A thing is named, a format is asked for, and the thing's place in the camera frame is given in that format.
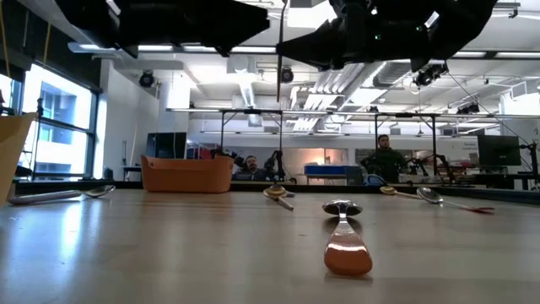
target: man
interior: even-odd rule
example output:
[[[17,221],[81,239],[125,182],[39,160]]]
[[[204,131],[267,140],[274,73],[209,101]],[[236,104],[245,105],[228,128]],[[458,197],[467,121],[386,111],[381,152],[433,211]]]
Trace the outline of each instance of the man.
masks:
[[[374,171],[387,182],[399,182],[399,171],[406,166],[405,158],[401,153],[390,148],[388,135],[380,135],[377,138],[377,143],[379,143],[379,148],[364,158],[362,165],[368,167],[368,171]]]
[[[263,169],[259,169],[257,158],[255,156],[247,156],[245,163],[245,167],[238,169],[238,171],[235,173],[236,180],[266,181],[267,173]]]

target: fluorescent light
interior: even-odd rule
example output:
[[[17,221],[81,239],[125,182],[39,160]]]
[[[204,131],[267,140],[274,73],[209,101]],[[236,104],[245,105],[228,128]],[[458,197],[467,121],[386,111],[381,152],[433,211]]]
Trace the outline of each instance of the fluorescent light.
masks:
[[[283,111],[283,114],[326,115],[327,111]]]
[[[270,46],[237,46],[231,52],[254,52],[263,54],[275,54],[276,48]]]
[[[216,112],[219,112],[219,109],[171,109],[171,108],[168,108],[167,111],[179,111],[179,112],[188,112],[188,113],[195,113],[195,112],[216,113]]]
[[[498,52],[497,58],[540,58],[540,52]]]
[[[377,113],[373,112],[335,112],[334,115],[347,115],[347,116],[375,116]]]
[[[425,22],[425,24],[424,24],[425,27],[430,28],[431,25],[433,25],[433,23],[434,23],[435,21],[437,21],[438,18],[439,18],[439,14],[436,13],[436,12],[433,12],[433,13],[431,14],[431,17],[429,17],[428,21]]]
[[[201,133],[205,133],[205,134],[221,134],[221,131],[201,131]],[[236,134],[236,132],[223,131],[223,134]]]
[[[113,12],[115,12],[116,16],[118,16],[122,11],[120,10],[120,8],[118,8],[118,6],[116,5],[116,3],[114,2],[114,0],[107,0],[107,4],[109,4],[109,7],[111,8],[111,10]]]
[[[141,52],[170,52],[172,46],[138,46],[138,50]]]
[[[455,58],[461,58],[461,57],[481,58],[485,56],[486,56],[486,52],[457,52],[456,55],[454,55],[453,57]]]
[[[115,48],[102,48],[91,44],[83,44],[79,46],[86,51],[116,51]],[[141,52],[170,52],[172,49],[172,46],[138,46],[138,50]]]
[[[83,49],[83,50],[88,50],[88,51],[116,51],[116,49],[114,48],[101,48],[97,45],[80,45],[80,47]]]
[[[185,52],[208,52],[217,53],[213,47],[207,46],[182,46]],[[237,46],[233,47],[231,53],[259,53],[259,54],[275,54],[276,48],[271,46]]]

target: orange basket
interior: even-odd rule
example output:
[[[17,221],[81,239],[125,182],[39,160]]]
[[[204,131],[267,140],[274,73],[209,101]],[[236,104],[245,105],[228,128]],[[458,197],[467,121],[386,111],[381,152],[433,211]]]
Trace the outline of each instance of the orange basket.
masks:
[[[143,186],[149,192],[225,193],[233,159],[172,160],[143,156]]]

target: table surface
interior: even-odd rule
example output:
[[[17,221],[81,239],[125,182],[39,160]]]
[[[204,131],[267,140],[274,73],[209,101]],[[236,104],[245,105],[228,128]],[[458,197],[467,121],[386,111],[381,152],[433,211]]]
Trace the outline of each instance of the table surface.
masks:
[[[374,268],[327,271],[346,198]],[[0,210],[0,303],[533,303],[540,298],[540,209],[480,215],[382,194],[298,193],[290,212],[261,193],[117,190]]]

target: cable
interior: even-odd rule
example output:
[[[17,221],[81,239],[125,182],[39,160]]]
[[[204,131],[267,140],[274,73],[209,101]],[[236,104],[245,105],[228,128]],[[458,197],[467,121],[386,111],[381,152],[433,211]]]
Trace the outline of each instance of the cable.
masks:
[[[467,95],[469,96],[469,98],[473,98],[473,95],[471,95],[471,93],[469,93],[463,86],[462,84],[460,84],[455,78],[454,76],[452,76],[451,73],[448,73],[448,75],[456,82],[457,85],[459,85],[460,88],[462,88],[462,90],[467,93]],[[483,106],[481,103],[477,102],[477,104],[484,110],[486,111],[490,116],[493,116],[493,118],[500,123],[501,126],[505,127],[508,129],[508,131],[512,132],[515,136],[517,136],[519,139],[521,139],[526,145],[529,145],[529,143],[522,137],[520,136],[518,133],[514,132],[511,128],[508,128],[508,126],[506,126],[506,124],[504,122],[502,122],[499,118],[495,117],[493,113],[491,113],[490,111],[488,111],[488,109],[486,109],[485,106]]]
[[[0,0],[0,25],[2,26],[2,44],[3,44],[3,57],[6,61],[6,72],[11,79],[11,71],[9,70],[9,56],[8,56],[8,41],[6,40],[6,27],[3,23],[3,1]]]
[[[281,10],[281,20],[279,20],[279,44],[284,42],[284,19],[285,19],[285,9],[287,9],[287,4],[289,0],[283,0],[283,9]],[[281,69],[284,65],[284,57],[278,55],[278,97],[277,102],[279,103],[279,96],[281,95]]]
[[[47,35],[45,38],[45,50],[43,51],[43,70],[45,71],[47,65],[47,56],[49,54],[49,40],[51,39],[51,22],[47,25]],[[34,135],[37,134],[37,140],[35,141],[35,151],[32,148],[32,155],[34,156],[34,170],[32,171],[32,181],[35,179],[35,169],[37,168],[37,148],[40,141],[40,131],[41,131],[41,116],[43,115],[43,98],[41,94],[43,93],[43,77],[41,78],[41,88],[40,88],[40,98],[37,99],[37,123],[36,128],[37,132],[34,132]]]

